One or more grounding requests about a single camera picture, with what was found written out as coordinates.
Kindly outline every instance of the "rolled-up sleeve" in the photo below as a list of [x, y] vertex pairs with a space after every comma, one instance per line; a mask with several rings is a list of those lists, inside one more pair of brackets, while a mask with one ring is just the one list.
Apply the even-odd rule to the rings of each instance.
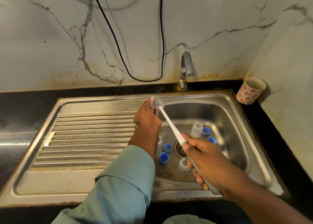
[[96, 184], [82, 204], [65, 209], [56, 223], [143, 223], [151, 202], [154, 161], [142, 148], [128, 145], [96, 177]]

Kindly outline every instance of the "gray brush grip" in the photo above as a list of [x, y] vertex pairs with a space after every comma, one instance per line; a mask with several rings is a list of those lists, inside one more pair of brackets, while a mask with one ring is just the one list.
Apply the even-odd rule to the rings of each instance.
[[[201, 173], [198, 170], [198, 167], [196, 165], [196, 163], [194, 162], [193, 159], [191, 159], [189, 156], [187, 156], [188, 159], [190, 160], [190, 162], [192, 163], [192, 165], [194, 166], [194, 168], [196, 169], [196, 171], [201, 175]], [[203, 181], [206, 183], [206, 185], [209, 187], [209, 189], [211, 190], [212, 194], [214, 195], [220, 195], [221, 191], [219, 191], [219, 189], [215, 188], [213, 185], [211, 185], [209, 182], [207, 182], [207, 180], [205, 178], [203, 178], [203, 176], [201, 175]]]

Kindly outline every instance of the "person's left arm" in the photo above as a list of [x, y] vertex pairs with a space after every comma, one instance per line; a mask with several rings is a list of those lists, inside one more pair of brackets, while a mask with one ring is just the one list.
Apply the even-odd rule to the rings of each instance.
[[146, 100], [137, 111], [138, 125], [129, 145], [96, 177], [82, 204], [65, 209], [53, 221], [67, 224], [142, 223], [151, 201], [154, 157], [161, 120]]

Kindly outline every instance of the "stainless steel sink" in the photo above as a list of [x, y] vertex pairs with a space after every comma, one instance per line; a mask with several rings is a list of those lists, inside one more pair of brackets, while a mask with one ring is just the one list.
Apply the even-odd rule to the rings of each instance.
[[[0, 206], [79, 203], [94, 178], [127, 146], [135, 131], [133, 117], [151, 95], [60, 99], [35, 136], [0, 197]], [[211, 129], [223, 153], [253, 180], [280, 195], [282, 189], [233, 93], [206, 91], [158, 94], [165, 111], [181, 132], [200, 121]], [[153, 201], [218, 198], [203, 190], [192, 173], [182, 175], [184, 157], [164, 117], [161, 135], [173, 146], [166, 164], [155, 158]]]

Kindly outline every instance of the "sink drain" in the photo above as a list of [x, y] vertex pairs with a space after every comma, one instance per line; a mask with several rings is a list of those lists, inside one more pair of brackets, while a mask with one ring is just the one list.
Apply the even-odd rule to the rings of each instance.
[[184, 150], [182, 149], [182, 146], [179, 144], [178, 141], [176, 141], [174, 143], [174, 153], [176, 154], [176, 156], [178, 156], [179, 158], [184, 158], [186, 157], [186, 153], [184, 152]]

